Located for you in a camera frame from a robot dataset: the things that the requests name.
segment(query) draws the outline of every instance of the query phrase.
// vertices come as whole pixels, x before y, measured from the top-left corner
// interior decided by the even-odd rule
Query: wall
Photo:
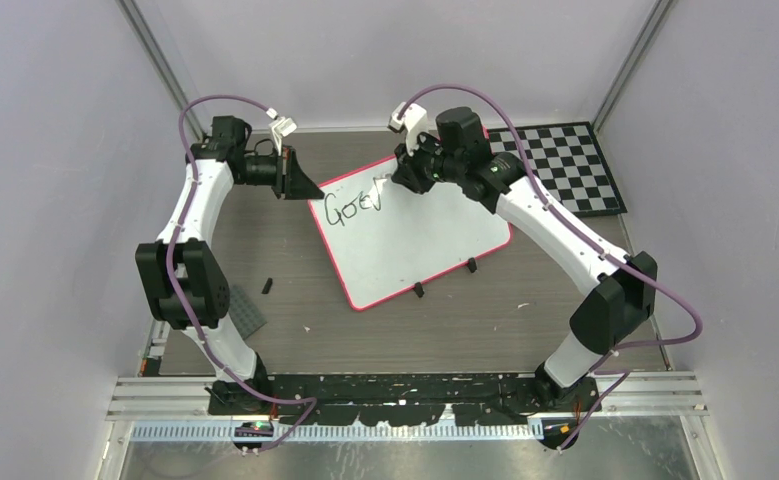
[[[385,128],[440,82],[482,89],[521,123],[591,120],[653,3],[139,0],[190,97],[255,97],[307,128]],[[494,118],[464,94],[424,101],[458,104]]]
[[[603,129],[638,248],[697,305],[731,478],[779,478],[779,2],[680,2]],[[666,337],[691,320],[668,301]]]
[[[92,478],[150,328],[176,108],[113,1],[0,2],[0,479]]]

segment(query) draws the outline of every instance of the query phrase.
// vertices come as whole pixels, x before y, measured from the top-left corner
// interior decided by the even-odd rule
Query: cable connector
[[[388,127],[389,130],[395,133],[401,133],[406,130],[407,137],[404,143],[407,146],[407,153],[412,155],[418,149],[418,135],[427,132],[427,110],[412,103],[399,119],[398,115],[406,104],[407,102],[401,102],[398,108],[392,112],[392,116],[389,117]]]
[[[271,130],[271,141],[274,143],[274,148],[277,150],[277,153],[281,153],[283,151],[283,137],[294,132],[298,125],[289,117],[277,116],[268,124],[268,128]]]

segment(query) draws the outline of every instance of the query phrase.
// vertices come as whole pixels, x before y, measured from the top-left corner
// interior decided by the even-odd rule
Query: red-bordered whiteboard
[[[509,224],[453,184],[392,183],[389,157],[320,185],[315,219],[348,303],[362,311],[505,247]]]

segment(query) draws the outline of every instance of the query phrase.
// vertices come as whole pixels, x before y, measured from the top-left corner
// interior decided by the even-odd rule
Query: robotic arm
[[[566,271],[586,295],[572,315],[570,332],[557,350],[536,370],[534,391],[540,406],[554,408],[566,400],[604,355],[651,316],[655,291],[620,271],[608,257],[627,263],[652,279],[657,264],[645,252],[633,257],[605,241],[568,212],[576,228],[604,248],[599,255],[588,248],[550,212],[555,203],[544,188],[545,201],[531,187],[522,162],[513,154],[493,154],[480,118],[468,107],[436,117],[438,138],[426,132],[427,114],[410,105],[398,120],[404,104],[392,114],[389,128],[406,132],[395,149],[398,169],[392,181],[414,193],[427,193],[436,182],[459,185],[471,200],[481,203],[532,238]]]
[[[324,198],[321,189],[298,165],[295,149],[282,144],[283,136],[294,129],[291,119],[276,118],[271,124],[274,150],[259,155],[247,150],[252,131],[249,124],[230,116],[213,118],[212,133],[191,147],[198,184],[175,247],[180,286],[201,322],[206,341],[224,365],[245,381],[253,380],[260,391],[266,390],[265,369],[230,319],[230,286],[210,248],[221,204],[233,185],[268,185],[277,198],[286,200]],[[167,321],[172,329],[182,331],[202,347],[202,340],[168,280],[165,265],[166,246],[193,182],[191,165],[187,164],[186,181],[170,221],[154,243],[138,246],[136,264],[154,318]],[[222,382],[232,381],[217,366],[216,377]]]

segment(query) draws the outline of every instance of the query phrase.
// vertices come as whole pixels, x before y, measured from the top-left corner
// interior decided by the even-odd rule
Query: checkerboard
[[[624,202],[588,122],[517,129],[542,185],[578,217],[625,213]],[[489,131],[492,152],[518,156],[506,129]]]

